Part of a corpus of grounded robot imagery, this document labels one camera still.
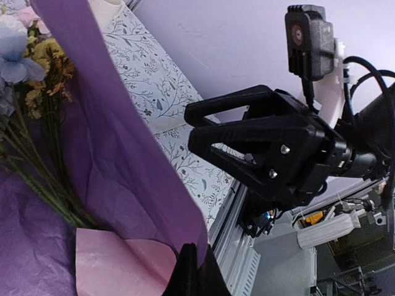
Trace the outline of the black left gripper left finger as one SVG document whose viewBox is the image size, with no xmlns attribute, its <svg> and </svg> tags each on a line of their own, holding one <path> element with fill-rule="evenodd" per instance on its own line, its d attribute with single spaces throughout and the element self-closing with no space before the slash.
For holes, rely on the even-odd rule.
<svg viewBox="0 0 395 296">
<path fill-rule="evenodd" d="M 192 296 L 198 294 L 197 249 L 194 244 L 184 244 L 178 256 L 163 296 Z"/>
</svg>

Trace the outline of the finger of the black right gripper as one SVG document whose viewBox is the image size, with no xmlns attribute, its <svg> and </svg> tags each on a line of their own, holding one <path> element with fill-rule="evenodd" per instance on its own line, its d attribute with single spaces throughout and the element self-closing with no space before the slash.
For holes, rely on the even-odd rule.
<svg viewBox="0 0 395 296">
<path fill-rule="evenodd" d="M 259 197 L 308 197 L 301 169 L 309 152 L 304 118 L 255 118 L 214 123 L 188 120 L 188 149 Z"/>
<path fill-rule="evenodd" d="M 269 98 L 273 93 L 268 86 L 257 85 L 224 96 L 193 102 L 186 106 L 184 119 L 191 126 L 213 126 L 216 123 L 208 119 L 208 115 L 250 106 Z"/>
</svg>

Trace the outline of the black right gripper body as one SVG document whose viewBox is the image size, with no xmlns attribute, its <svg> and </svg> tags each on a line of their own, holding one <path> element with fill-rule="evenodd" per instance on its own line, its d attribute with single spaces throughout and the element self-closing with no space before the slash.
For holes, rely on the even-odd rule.
<svg viewBox="0 0 395 296">
<path fill-rule="evenodd" d="M 263 188 L 256 191 L 260 207 L 308 205 L 319 194 L 343 155 L 346 141 L 292 95 L 261 89 L 256 103 L 261 120 L 256 165 Z"/>
</svg>

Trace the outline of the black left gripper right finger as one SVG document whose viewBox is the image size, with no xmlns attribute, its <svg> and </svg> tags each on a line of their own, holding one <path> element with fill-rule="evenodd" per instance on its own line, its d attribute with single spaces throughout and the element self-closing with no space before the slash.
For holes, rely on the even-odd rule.
<svg viewBox="0 0 395 296">
<path fill-rule="evenodd" d="M 205 259 L 197 271 L 197 295 L 231 296 L 211 246 L 208 246 Z"/>
</svg>

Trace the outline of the purple pink wrapping paper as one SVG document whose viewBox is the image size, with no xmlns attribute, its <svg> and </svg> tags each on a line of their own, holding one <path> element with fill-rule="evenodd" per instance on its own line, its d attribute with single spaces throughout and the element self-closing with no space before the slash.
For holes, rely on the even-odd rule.
<svg viewBox="0 0 395 296">
<path fill-rule="evenodd" d="M 1 173 L 2 295 L 162 295 L 181 248 L 209 245 L 199 207 L 135 109 L 88 1 L 32 1 L 77 70 L 66 165 L 98 229 L 76 229 Z"/>
</svg>

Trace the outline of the cream printed ribbon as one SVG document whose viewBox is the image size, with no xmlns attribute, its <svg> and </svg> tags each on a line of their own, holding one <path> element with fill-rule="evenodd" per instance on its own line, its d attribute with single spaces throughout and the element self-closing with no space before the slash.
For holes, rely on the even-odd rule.
<svg viewBox="0 0 395 296">
<path fill-rule="evenodd" d="M 172 129 L 181 127 L 183 125 L 186 125 L 187 122 L 185 121 L 184 115 L 181 114 L 176 117 L 164 117 L 164 118 L 142 118 L 141 122 L 143 122 L 146 126 L 147 129 L 152 133 L 152 134 L 158 134 L 158 133 L 164 133 L 166 131 L 170 131 Z"/>
</svg>

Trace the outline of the white rose flower stem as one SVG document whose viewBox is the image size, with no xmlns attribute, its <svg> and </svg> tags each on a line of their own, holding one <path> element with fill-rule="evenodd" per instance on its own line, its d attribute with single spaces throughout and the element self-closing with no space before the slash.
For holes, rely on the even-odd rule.
<svg viewBox="0 0 395 296">
<path fill-rule="evenodd" d="M 22 181 L 74 228 L 100 227 L 86 209 L 65 166 L 59 115 L 26 114 L 17 94 L 1 95 L 1 170 Z"/>
</svg>

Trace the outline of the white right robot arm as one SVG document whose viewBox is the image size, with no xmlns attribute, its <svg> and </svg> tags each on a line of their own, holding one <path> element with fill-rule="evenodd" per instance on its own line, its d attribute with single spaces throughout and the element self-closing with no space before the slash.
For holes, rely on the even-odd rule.
<svg viewBox="0 0 395 296">
<path fill-rule="evenodd" d="M 380 179 L 394 163 L 394 118 L 384 96 L 330 127 L 280 89 L 258 85 L 188 104 L 188 149 L 252 193 L 261 211 L 308 205 L 330 176 Z"/>
</svg>

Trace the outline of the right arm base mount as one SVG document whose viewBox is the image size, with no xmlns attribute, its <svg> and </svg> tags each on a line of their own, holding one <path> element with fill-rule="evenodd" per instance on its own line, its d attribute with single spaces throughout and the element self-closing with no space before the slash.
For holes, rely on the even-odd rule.
<svg viewBox="0 0 395 296">
<path fill-rule="evenodd" d="M 251 238 L 259 237 L 261 234 L 267 236 L 285 212 L 285 209 L 274 201 L 265 200 L 248 189 L 239 213 L 238 224 Z"/>
</svg>

